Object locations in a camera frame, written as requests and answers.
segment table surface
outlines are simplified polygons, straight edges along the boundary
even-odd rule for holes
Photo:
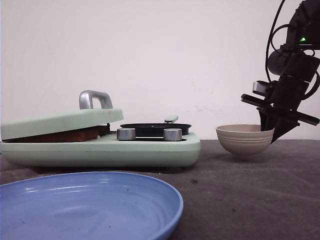
[[[177,168],[24,167],[0,159],[1,184],[39,176],[125,171],[181,193],[184,209],[170,240],[320,239],[320,141],[277,140],[262,154],[236,157],[201,141],[198,161]]]

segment blue plate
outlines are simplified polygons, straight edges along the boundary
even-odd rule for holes
[[[125,172],[37,177],[0,191],[2,240],[165,240],[183,211],[174,187]]]

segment beige bowl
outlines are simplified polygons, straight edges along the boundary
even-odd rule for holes
[[[222,147],[238,156],[262,153],[270,145],[275,131],[261,131],[261,126],[256,124],[224,125],[215,130]]]

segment silver knob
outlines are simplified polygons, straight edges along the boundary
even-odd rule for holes
[[[182,131],[180,128],[167,128],[163,130],[163,140],[165,141],[181,141]]]
[[[136,130],[131,127],[118,128],[116,139],[119,141],[131,141],[136,139]]]

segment mint green toy stove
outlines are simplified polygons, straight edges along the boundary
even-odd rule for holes
[[[93,98],[101,109],[93,108]],[[123,113],[108,94],[83,91],[79,105],[74,112],[1,124],[2,157],[43,167],[185,167],[199,157],[200,140],[190,125],[174,123],[175,115],[165,123],[111,131],[110,123],[122,120]]]

